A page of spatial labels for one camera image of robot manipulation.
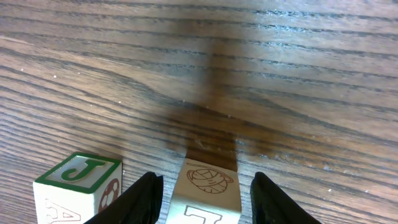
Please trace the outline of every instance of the block side face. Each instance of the block side face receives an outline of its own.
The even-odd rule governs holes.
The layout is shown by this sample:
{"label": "block side face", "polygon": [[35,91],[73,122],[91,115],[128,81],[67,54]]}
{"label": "block side face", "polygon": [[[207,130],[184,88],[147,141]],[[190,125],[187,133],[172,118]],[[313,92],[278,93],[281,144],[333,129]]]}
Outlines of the block side face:
{"label": "block side face", "polygon": [[34,183],[38,224],[79,224],[94,215],[93,195]]}
{"label": "block side face", "polygon": [[237,224],[240,213],[173,195],[166,224]]}
{"label": "block side face", "polygon": [[35,182],[92,194],[120,164],[117,159],[76,152]]}
{"label": "block side face", "polygon": [[95,213],[102,212],[109,204],[122,194],[122,164],[103,182],[95,191],[94,209]]}
{"label": "block side face", "polygon": [[185,159],[173,195],[241,213],[238,173]]}

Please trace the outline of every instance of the cube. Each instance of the cube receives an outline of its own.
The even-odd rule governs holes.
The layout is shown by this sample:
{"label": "cube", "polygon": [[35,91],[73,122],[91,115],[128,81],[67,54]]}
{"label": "cube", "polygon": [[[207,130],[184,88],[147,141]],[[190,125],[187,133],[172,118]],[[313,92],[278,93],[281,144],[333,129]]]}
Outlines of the cube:
{"label": "cube", "polygon": [[121,195],[122,163],[81,152],[33,183],[38,224],[84,223]]}
{"label": "cube", "polygon": [[234,224],[238,223],[241,211],[236,172],[185,159],[166,224]]}

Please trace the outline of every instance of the printed drawing on block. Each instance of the printed drawing on block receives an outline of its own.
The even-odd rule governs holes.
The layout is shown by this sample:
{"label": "printed drawing on block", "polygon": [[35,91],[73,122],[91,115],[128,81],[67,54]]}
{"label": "printed drawing on block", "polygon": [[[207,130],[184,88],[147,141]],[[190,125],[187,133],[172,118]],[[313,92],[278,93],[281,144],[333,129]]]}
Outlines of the printed drawing on block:
{"label": "printed drawing on block", "polygon": [[228,175],[214,168],[191,163],[187,164],[202,168],[188,170],[187,177],[191,183],[204,192],[211,194],[223,193],[227,189],[228,184],[234,182]]}
{"label": "printed drawing on block", "polygon": [[78,222],[80,221],[80,215],[69,209],[61,207],[49,199],[45,199],[45,207],[47,209],[47,223],[57,223],[57,222]]}
{"label": "printed drawing on block", "polygon": [[191,207],[189,205],[185,207],[184,215],[188,217],[194,217],[195,220],[198,220],[197,223],[201,224],[216,224],[216,222],[220,221],[223,218],[222,215]]}
{"label": "printed drawing on block", "polygon": [[117,178],[111,180],[102,193],[101,200],[99,201],[98,212],[107,208],[119,195],[120,183]]}

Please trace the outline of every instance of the block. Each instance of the block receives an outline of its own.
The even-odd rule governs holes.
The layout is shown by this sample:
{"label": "block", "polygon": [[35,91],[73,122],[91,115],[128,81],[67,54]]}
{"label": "block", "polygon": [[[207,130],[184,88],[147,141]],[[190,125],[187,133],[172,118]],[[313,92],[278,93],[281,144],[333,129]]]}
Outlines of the block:
{"label": "block", "polygon": [[185,159],[166,224],[234,224],[238,223],[241,211],[236,172]]}
{"label": "block", "polygon": [[121,161],[76,152],[33,182],[37,223],[84,223],[121,195],[121,184]]}

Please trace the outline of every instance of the ball of yarn illustration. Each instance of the ball of yarn illustration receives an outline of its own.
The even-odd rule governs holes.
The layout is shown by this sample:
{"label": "ball of yarn illustration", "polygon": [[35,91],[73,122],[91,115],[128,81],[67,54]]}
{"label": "ball of yarn illustration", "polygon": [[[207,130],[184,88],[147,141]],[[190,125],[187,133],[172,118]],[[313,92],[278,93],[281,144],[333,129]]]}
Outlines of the ball of yarn illustration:
{"label": "ball of yarn illustration", "polygon": [[227,189],[228,183],[234,182],[228,175],[214,168],[189,163],[188,165],[204,168],[187,172],[189,181],[204,192],[222,193]]}

